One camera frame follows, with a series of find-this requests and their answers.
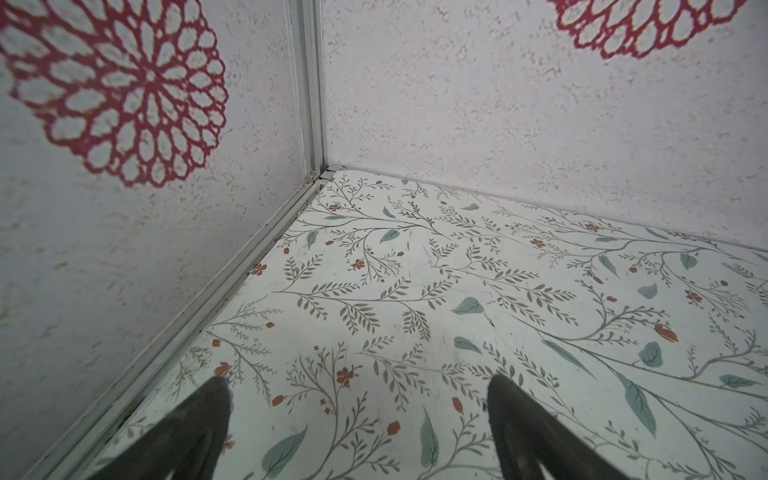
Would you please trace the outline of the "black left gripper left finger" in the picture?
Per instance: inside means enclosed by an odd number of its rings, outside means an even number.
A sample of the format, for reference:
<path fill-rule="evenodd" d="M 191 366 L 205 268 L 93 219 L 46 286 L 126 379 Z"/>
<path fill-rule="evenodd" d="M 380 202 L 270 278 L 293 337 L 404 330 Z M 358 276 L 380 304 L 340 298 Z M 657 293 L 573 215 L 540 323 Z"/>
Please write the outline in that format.
<path fill-rule="evenodd" d="M 231 411 L 226 381 L 212 377 L 92 477 L 210 479 L 227 440 Z"/>

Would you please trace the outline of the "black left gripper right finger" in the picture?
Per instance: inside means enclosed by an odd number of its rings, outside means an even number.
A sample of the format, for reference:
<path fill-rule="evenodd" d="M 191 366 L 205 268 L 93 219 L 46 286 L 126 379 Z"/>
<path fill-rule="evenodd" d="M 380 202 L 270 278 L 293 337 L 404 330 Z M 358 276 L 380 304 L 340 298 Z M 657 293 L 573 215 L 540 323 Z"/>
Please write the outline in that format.
<path fill-rule="evenodd" d="M 489 382 L 486 407 L 505 479 L 625 479 L 510 378 Z"/>

